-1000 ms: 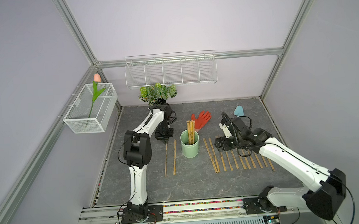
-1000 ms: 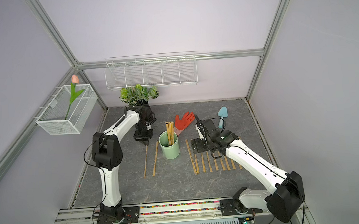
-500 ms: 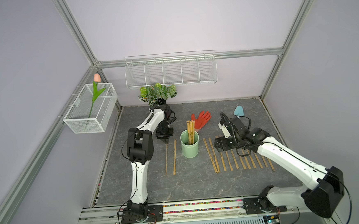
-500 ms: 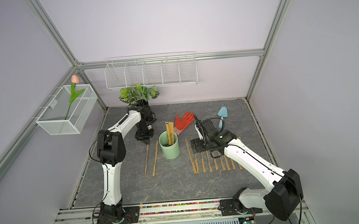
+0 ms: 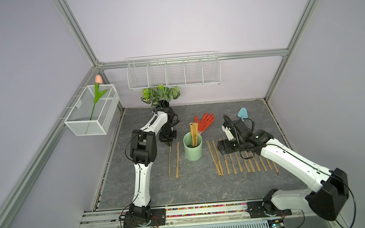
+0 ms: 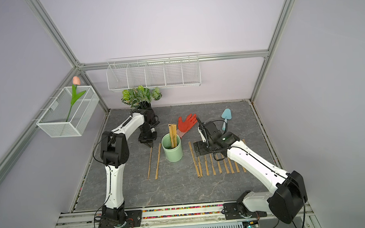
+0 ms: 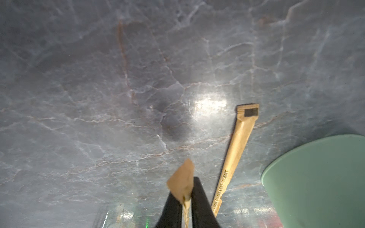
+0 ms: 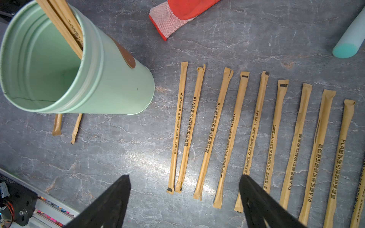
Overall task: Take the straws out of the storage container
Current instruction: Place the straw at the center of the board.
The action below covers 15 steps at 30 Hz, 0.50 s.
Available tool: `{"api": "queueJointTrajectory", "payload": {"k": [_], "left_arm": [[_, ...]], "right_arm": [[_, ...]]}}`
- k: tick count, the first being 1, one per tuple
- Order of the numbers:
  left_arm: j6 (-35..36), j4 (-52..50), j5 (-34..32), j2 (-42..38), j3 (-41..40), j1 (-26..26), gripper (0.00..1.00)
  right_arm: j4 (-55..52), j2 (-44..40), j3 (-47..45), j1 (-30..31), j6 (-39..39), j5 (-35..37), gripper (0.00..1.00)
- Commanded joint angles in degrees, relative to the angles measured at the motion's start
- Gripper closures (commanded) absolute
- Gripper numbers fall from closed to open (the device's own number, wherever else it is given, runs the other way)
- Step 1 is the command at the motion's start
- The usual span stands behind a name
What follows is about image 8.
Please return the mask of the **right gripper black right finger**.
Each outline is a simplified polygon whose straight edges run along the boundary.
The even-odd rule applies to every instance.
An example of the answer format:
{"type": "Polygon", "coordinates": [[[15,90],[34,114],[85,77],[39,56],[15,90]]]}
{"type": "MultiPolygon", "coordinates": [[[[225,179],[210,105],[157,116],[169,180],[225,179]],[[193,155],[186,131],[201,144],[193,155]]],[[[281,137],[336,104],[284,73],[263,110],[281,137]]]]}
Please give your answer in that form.
{"type": "Polygon", "coordinates": [[[304,228],[250,176],[242,175],[239,183],[241,202],[249,228],[304,228]]]}

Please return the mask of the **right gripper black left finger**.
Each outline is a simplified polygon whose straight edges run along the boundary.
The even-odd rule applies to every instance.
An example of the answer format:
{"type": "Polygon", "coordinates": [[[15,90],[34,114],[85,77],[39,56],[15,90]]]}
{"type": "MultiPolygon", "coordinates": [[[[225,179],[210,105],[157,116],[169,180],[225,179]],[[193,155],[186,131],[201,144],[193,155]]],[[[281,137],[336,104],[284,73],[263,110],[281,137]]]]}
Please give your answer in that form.
{"type": "Polygon", "coordinates": [[[121,228],[131,191],[129,175],[121,176],[66,228],[121,228]]]}

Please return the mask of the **thirteenth brown paper straw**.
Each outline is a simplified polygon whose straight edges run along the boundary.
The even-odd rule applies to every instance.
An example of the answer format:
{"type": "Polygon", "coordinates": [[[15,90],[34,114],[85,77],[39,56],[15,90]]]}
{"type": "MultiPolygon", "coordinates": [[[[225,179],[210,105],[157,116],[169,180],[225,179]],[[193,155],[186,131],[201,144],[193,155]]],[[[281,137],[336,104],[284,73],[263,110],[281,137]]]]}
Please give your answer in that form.
{"type": "Polygon", "coordinates": [[[63,114],[56,114],[52,131],[53,136],[61,135],[62,118],[63,114]]]}

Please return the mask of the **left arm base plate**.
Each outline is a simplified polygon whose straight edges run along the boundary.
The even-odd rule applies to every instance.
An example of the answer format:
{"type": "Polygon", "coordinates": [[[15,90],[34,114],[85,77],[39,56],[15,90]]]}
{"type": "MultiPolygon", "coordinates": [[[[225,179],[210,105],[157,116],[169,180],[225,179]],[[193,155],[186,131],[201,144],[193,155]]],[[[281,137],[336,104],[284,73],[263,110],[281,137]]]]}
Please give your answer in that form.
{"type": "Polygon", "coordinates": [[[28,225],[35,212],[38,195],[1,175],[1,227],[14,228],[28,225]]]}

